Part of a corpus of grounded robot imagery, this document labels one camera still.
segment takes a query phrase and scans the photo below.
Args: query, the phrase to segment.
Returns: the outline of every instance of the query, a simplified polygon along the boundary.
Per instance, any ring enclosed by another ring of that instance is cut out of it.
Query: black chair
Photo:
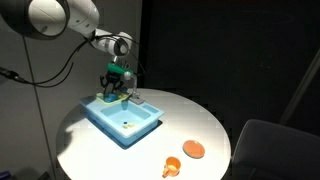
[[[227,172],[224,179],[237,179],[241,168],[250,168],[251,174],[239,179],[320,179],[320,137],[248,120],[231,159],[232,172]]]

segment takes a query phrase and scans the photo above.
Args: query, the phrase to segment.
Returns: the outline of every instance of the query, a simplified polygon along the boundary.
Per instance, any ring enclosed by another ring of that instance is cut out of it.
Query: blue sink
[[[81,99],[80,103],[86,108],[89,120],[99,124],[125,146],[154,129],[164,114],[147,102],[139,105],[131,101],[105,103],[91,96]]]

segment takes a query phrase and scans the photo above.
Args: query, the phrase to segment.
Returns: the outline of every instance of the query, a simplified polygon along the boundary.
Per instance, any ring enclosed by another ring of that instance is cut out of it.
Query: dark background
[[[320,47],[320,2],[143,2],[140,87],[187,97],[227,130],[232,151],[248,119],[278,123]],[[320,135],[317,73],[288,126]]]

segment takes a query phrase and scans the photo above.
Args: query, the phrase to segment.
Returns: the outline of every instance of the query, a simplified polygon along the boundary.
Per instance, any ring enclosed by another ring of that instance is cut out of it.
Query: sink basin
[[[90,121],[99,124],[121,144],[129,146],[154,129],[164,112],[147,102],[120,101],[108,104],[95,97],[80,100]]]

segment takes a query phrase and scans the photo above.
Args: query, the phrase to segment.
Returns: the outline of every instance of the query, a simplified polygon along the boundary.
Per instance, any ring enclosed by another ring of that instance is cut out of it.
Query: green object
[[[125,72],[129,71],[131,74],[133,74],[133,71],[131,69],[122,68],[122,67],[120,67],[118,65],[111,64],[111,63],[108,64],[108,69],[107,70],[111,71],[111,72],[118,73],[118,74],[124,74]]]

